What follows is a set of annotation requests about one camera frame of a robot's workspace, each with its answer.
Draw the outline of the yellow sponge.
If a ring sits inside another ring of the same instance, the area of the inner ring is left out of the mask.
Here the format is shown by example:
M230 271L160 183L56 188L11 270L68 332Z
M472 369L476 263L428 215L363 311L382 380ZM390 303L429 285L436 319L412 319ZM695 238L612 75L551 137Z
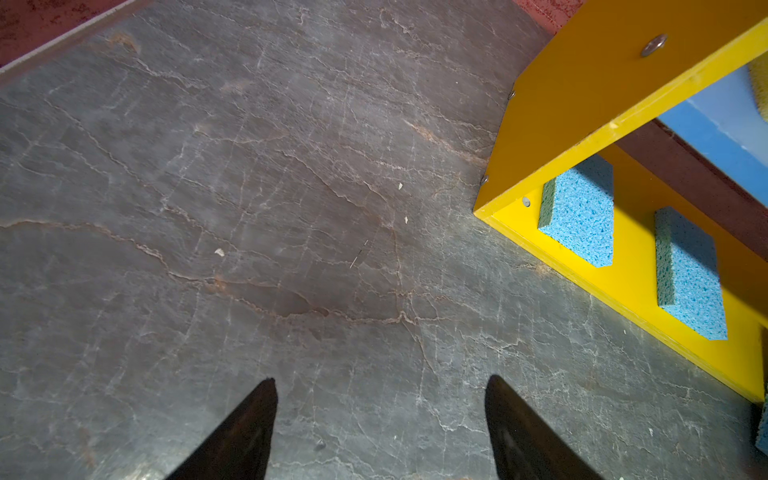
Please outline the yellow sponge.
M768 52L748 65L753 99L760 117L768 122Z

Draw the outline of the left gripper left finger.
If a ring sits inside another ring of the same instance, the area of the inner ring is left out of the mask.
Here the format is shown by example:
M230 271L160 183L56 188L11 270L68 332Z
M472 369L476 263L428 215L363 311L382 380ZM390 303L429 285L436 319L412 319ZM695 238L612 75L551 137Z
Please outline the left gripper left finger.
M167 479L263 480L269 465L277 406L275 380L267 378Z

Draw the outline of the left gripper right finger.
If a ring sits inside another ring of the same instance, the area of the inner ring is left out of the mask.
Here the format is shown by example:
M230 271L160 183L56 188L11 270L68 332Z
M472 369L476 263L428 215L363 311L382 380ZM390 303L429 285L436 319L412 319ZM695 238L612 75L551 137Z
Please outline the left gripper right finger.
M501 376L490 376L484 407L500 479L600 477Z

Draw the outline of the light blue sponge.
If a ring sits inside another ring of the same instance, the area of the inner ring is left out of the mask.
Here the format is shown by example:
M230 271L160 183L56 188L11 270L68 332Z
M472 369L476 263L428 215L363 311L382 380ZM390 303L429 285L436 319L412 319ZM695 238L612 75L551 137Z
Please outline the light blue sponge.
M672 207L655 212L659 307L709 341L728 339L713 238Z
M761 409L755 434L755 447L764 455L768 455L768 401L765 400Z
M595 268L614 253L614 171L593 155L546 182L538 230Z

